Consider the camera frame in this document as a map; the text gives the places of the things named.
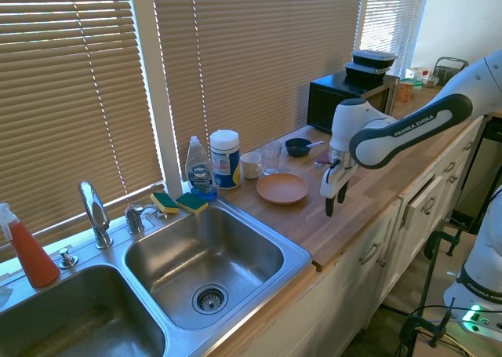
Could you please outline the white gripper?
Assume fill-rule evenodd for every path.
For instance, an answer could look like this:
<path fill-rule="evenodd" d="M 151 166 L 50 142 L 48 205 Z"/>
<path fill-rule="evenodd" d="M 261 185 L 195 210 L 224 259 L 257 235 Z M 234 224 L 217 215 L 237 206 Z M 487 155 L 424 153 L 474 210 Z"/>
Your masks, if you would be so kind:
<path fill-rule="evenodd" d="M 355 173 L 355 166 L 344 168 L 340 163 L 333 163 L 325 172 L 321 181 L 320 194 L 326 198 L 325 211 L 328 217 L 333 215 L 336 201 L 343 204 L 348 189 L 348 181 Z"/>

